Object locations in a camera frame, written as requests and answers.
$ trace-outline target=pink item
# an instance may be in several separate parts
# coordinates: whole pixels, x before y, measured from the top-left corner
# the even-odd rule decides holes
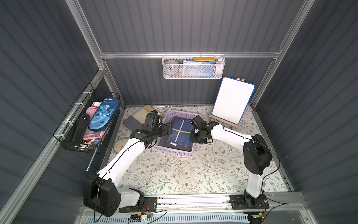
[[[87,108],[86,114],[88,114],[90,116],[90,118],[92,118],[97,109],[98,109],[97,106],[91,106],[91,107]],[[105,131],[106,130],[101,131],[101,132],[93,132],[93,131],[89,130],[87,127],[86,132],[84,133],[84,136],[83,136],[83,140],[102,138]]]

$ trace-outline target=floral tablecloth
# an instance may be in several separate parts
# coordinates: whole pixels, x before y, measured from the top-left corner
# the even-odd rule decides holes
[[[126,108],[123,120],[139,108]],[[209,122],[212,106],[158,107],[183,110],[200,114]],[[260,130],[248,106],[235,131],[255,135]],[[117,139],[129,137],[131,132],[121,124]],[[109,161],[116,154],[112,151]],[[237,148],[219,140],[211,144],[195,144],[191,157],[162,152],[155,147],[146,149],[124,174],[119,190],[133,187],[147,195],[162,194],[206,194],[243,192],[247,186],[248,170],[243,164],[243,153]],[[268,172],[277,168],[272,160]],[[279,172],[267,176],[264,191],[287,191]]]

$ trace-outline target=black wire basket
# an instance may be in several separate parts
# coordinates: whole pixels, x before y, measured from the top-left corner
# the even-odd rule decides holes
[[[95,147],[91,144],[83,144],[81,142],[73,142],[71,141],[75,127],[79,121],[79,116],[86,112],[87,108],[90,107],[94,102],[99,101],[102,102],[104,99],[108,97],[115,97],[117,99],[120,99],[120,96],[118,93],[115,92],[108,92],[98,89],[93,89],[90,93],[87,93],[87,96],[82,101],[81,105],[78,107],[78,109],[74,112],[71,120],[72,122],[67,122],[66,127],[62,134],[54,135],[54,137],[60,141],[63,148],[70,151],[78,151],[78,152],[89,152],[94,153]],[[106,129],[105,133],[103,134],[103,137],[101,138],[99,144],[98,144],[98,151],[97,153],[105,152],[109,146],[111,136],[114,132],[116,122],[119,118],[119,114],[121,112],[121,107],[117,110],[116,114],[114,115],[114,118],[112,119],[110,125]]]

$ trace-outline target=wooden easel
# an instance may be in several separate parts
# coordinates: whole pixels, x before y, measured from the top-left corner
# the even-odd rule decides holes
[[[231,125],[232,126],[232,130],[234,130],[235,128],[238,128],[239,126],[237,125],[237,124],[234,124],[234,123],[231,123],[231,122],[228,122],[227,120],[224,120],[224,119],[221,119],[221,118],[218,118],[218,117],[216,117],[216,116],[214,116],[214,115],[212,115],[212,114],[210,114],[210,117],[211,117],[211,120],[210,121],[213,121],[214,119],[215,120],[218,120],[218,121],[220,121],[220,122],[223,122],[223,123],[225,123],[225,124],[229,124],[229,125]]]

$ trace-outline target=mounting plate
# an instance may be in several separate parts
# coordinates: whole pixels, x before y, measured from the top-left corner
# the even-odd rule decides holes
[[[263,200],[263,205],[261,203],[262,206],[264,206],[264,208],[269,209],[269,203],[266,199],[266,196],[263,195],[264,200]],[[245,205],[245,199],[244,199],[244,195],[230,195],[230,201],[236,201],[236,202],[243,202],[242,204],[237,204],[237,203],[231,203],[232,206],[232,210],[242,210],[242,209],[262,209],[262,207],[260,205],[257,205],[253,208],[249,208]]]
[[[149,205],[149,211],[150,212],[155,212],[156,211],[156,206],[157,206],[157,197],[144,197],[144,204]],[[141,213],[145,213],[145,208],[144,206],[142,207],[142,209],[139,209],[137,207],[123,207],[119,209],[119,213],[128,213],[128,212],[141,212]]]

